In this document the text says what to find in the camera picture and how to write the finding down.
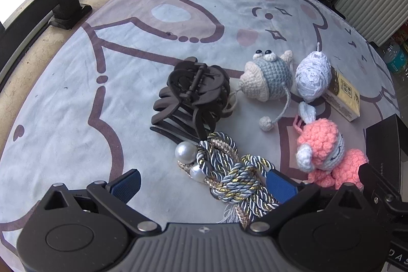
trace triangular hole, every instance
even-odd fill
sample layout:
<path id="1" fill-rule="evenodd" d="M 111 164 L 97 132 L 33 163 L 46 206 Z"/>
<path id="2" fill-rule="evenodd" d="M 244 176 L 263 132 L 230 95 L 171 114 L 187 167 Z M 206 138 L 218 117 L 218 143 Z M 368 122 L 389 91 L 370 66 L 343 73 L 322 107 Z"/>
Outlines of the triangular hole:
<path id="1" fill-rule="evenodd" d="M 353 192 L 348 191 L 344 192 L 343 197 L 339 202 L 339 206 L 342 208 L 361 209 L 361 205 L 356 196 L 354 196 Z"/>
<path id="2" fill-rule="evenodd" d="M 60 209 L 66 208 L 68 204 L 66 203 L 64 197 L 62 196 L 61 192 L 54 192 L 50 198 L 50 200 L 45 205 L 45 210 L 53 210 L 53 209 Z"/>

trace cartoon ear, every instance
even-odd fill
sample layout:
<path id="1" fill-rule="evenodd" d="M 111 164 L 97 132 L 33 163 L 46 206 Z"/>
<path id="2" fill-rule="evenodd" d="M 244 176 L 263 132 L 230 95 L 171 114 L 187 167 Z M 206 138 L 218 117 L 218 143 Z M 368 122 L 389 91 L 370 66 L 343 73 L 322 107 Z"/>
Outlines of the cartoon ear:
<path id="1" fill-rule="evenodd" d="M 313 151 L 309 144 L 303 143 L 300 147 L 298 147 L 296 161 L 299 170 L 310 173 L 315 169 L 315 166 L 312 164 L 312 156 Z"/>
<path id="2" fill-rule="evenodd" d="M 280 59 L 282 59 L 285 63 L 290 65 L 292 63 L 293 59 L 293 53 L 291 50 L 286 50 L 283 55 L 280 56 Z"/>
<path id="3" fill-rule="evenodd" d="M 266 50 L 264 59 L 266 61 L 275 61 L 277 59 L 277 55 L 275 55 L 271 50 Z"/>
<path id="4" fill-rule="evenodd" d="M 262 50 L 256 50 L 255 54 L 252 56 L 252 59 L 255 60 L 263 56 L 264 56 L 264 53 L 262 52 Z"/>
<path id="5" fill-rule="evenodd" d="M 316 120 L 316 109 L 312 105 L 306 104 L 305 102 L 299 103 L 298 113 L 306 124 Z"/>

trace blue gripper pad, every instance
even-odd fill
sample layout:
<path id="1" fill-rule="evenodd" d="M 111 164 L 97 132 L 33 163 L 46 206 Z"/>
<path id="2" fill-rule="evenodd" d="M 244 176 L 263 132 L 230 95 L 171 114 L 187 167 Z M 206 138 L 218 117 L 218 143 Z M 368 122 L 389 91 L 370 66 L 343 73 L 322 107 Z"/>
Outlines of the blue gripper pad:
<path id="1" fill-rule="evenodd" d="M 283 204 L 298 193 L 298 183 L 277 170 L 266 175 L 266 187 L 271 195 Z"/>
<path id="2" fill-rule="evenodd" d="M 140 190 L 141 176 L 137 169 L 131 169 L 107 184 L 106 189 L 122 202 L 127 203 Z"/>

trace black box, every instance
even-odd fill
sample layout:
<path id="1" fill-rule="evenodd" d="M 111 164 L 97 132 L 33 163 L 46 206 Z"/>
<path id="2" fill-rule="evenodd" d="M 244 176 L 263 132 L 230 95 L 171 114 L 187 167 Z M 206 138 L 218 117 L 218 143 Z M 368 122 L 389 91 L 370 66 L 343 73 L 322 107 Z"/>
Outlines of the black box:
<path id="1" fill-rule="evenodd" d="M 368 162 L 408 201 L 408 128 L 396 115 L 366 129 Z M 403 188 L 405 175 L 406 188 Z"/>

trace qr code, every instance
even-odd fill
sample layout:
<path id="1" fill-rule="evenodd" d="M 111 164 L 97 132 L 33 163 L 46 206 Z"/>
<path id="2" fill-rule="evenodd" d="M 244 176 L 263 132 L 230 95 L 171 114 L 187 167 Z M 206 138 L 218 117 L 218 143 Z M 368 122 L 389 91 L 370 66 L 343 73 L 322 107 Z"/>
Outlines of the qr code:
<path id="1" fill-rule="evenodd" d="M 341 90 L 343 90 L 347 95 L 349 95 L 350 98 L 353 98 L 351 93 L 351 87 L 343 80 L 341 81 Z"/>

